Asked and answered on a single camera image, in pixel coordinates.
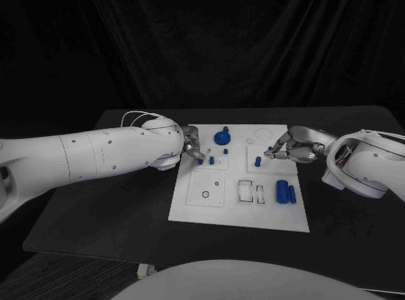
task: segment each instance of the blue knob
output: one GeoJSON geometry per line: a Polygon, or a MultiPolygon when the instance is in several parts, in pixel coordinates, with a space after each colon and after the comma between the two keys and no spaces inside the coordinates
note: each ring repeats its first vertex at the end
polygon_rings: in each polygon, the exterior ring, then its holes
{"type": "Polygon", "coordinates": [[[293,192],[293,187],[289,186],[288,187],[288,190],[289,190],[289,202],[293,204],[296,201],[295,201],[295,192],[293,192]]]}
{"type": "Polygon", "coordinates": [[[214,143],[217,145],[226,145],[230,141],[230,135],[229,135],[229,129],[227,127],[224,126],[223,127],[223,130],[218,131],[216,134],[214,134],[214,143]]]}
{"type": "Polygon", "coordinates": [[[276,202],[280,204],[289,202],[288,182],[285,180],[276,181],[276,202]]]}
{"type": "Polygon", "coordinates": [[[254,167],[259,167],[260,166],[260,157],[256,156],[254,158],[254,167]]]}

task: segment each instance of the table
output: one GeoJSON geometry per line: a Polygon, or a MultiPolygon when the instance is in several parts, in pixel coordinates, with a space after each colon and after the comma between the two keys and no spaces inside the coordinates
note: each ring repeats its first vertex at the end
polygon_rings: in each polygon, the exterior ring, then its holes
{"type": "MultiPolygon", "coordinates": [[[[379,106],[148,110],[184,124],[286,124],[341,136],[358,129],[405,134],[379,106]]],[[[94,129],[119,126],[126,110],[94,129]]],[[[129,125],[132,117],[125,119],[129,125]]],[[[166,221],[178,168],[138,170],[55,189],[24,250],[172,266],[205,259],[279,264],[358,288],[405,293],[405,204],[321,182],[324,160],[298,164],[309,233],[166,221]]]]}

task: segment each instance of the white board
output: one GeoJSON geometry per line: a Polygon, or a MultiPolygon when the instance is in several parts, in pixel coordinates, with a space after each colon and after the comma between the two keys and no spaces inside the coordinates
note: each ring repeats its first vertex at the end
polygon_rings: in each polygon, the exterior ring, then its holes
{"type": "Polygon", "coordinates": [[[285,133],[286,126],[236,124],[194,124],[192,126],[198,128],[200,151],[207,157],[204,163],[198,165],[188,155],[181,155],[168,220],[308,233],[295,163],[289,160],[270,160],[263,157],[263,150],[272,146],[285,133]],[[223,126],[229,128],[230,142],[220,146],[214,143],[213,137],[223,126]],[[210,156],[214,158],[213,165],[207,163],[210,156]],[[262,158],[260,167],[254,167],[256,156],[262,158]],[[217,179],[220,174],[223,175],[223,199],[220,201],[214,202],[220,199],[218,186],[213,189],[214,194],[208,193],[208,195],[216,195],[216,198],[204,200],[200,197],[204,190],[195,188],[195,183],[190,184],[190,177],[194,173],[210,173],[197,175],[204,178],[201,186],[210,189],[214,188],[210,184],[220,182],[217,179]],[[252,181],[253,199],[256,199],[254,187],[263,187],[263,204],[257,204],[256,201],[250,203],[237,201],[239,180],[252,181]],[[295,204],[276,202],[278,180],[286,180],[288,185],[293,186],[295,204]],[[201,201],[201,204],[188,203],[188,199],[201,201]]]}

